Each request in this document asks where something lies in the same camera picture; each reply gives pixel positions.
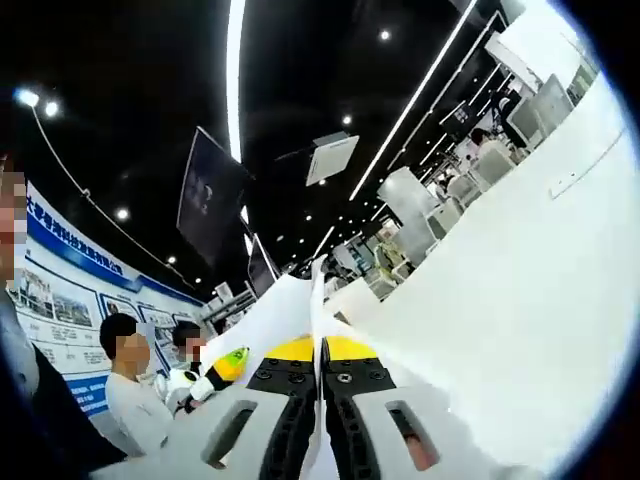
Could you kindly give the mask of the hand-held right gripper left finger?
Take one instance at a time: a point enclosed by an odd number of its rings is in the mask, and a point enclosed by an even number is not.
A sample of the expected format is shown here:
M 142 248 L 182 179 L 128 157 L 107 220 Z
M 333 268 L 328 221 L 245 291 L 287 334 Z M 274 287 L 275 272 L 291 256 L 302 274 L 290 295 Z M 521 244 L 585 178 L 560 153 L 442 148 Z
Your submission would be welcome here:
M 93 479 L 298 479 L 316 429 L 314 344 L 301 336 L 268 352 L 233 385 L 178 420 L 160 449 Z

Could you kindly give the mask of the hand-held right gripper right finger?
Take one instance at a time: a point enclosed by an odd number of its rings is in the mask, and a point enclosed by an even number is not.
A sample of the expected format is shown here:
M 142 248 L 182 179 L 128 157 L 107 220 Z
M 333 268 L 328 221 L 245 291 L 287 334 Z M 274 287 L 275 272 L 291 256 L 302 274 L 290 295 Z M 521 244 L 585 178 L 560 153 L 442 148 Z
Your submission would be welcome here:
M 540 479 L 484 452 L 435 387 L 399 386 L 369 346 L 322 341 L 326 429 L 342 479 Z

